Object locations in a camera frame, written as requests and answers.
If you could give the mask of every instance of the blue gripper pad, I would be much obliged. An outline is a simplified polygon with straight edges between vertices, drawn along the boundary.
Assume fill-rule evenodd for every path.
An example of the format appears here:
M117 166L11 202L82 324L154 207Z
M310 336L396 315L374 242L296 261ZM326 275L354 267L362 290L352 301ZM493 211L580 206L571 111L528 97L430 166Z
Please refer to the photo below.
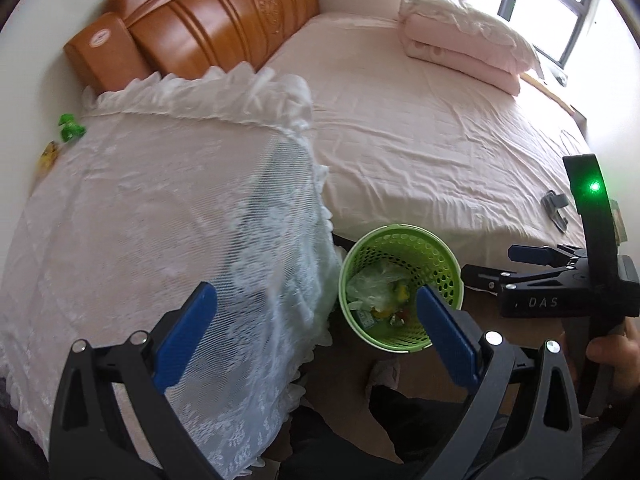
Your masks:
M536 264L546 266L551 263L551 253L545 247L529 247L526 245L512 245L507 252L512 262Z
M477 355L449 305L437 290L425 285L416 295L416 314L451 380L474 393L480 385Z
M190 302L182 307L180 319L156 351L154 384L161 394L180 381L218 310L215 287L201 283L198 288L199 293L192 294Z

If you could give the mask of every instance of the leg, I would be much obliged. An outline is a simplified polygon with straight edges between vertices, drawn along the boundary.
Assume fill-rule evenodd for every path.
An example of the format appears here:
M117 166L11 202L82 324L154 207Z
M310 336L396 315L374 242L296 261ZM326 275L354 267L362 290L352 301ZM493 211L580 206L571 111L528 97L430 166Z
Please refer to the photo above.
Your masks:
M428 457L443 437L455 430L462 404L439 400L407 399L396 391L400 376L398 359L378 361L372 368L366 395L370 392L369 411L394 444L396 455L407 462ZM507 417L498 415L474 461L485 463L500 442Z
M462 405L438 400L407 399L388 386L374 386L369 411L394 444L403 462L424 460L440 439L453 430Z
M292 413L289 434L293 454L280 466L280 480L404 479L416 469L365 453L336 435L319 413L305 406Z

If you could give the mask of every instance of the plastic bag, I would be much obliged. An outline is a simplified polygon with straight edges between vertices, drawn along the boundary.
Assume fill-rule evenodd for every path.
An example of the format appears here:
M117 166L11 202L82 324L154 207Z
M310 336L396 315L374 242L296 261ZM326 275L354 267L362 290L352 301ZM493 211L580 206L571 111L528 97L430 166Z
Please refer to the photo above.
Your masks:
M411 274L407 270L386 260L364 267L347 283L349 309L392 314L401 303L394 284L410 280Z

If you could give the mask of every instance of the green toy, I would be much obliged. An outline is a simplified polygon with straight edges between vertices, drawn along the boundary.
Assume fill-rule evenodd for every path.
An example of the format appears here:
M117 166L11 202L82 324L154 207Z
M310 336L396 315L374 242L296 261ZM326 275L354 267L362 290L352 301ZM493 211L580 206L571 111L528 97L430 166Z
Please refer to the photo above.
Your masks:
M86 128L82 126L82 124L78 124L76 122L76 118L73 114L60 115L58 126L62 126L60 137L62 137L63 142L69 142L74 137L79 139L86 132Z

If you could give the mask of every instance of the wooden bed frame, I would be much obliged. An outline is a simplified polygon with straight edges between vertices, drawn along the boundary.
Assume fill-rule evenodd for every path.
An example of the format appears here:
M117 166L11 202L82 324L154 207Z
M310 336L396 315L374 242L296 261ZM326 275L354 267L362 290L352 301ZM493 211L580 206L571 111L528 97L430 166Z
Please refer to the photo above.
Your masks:
M65 53L96 94L153 72L196 79L241 61L257 70L318 12L318 0L107 0Z

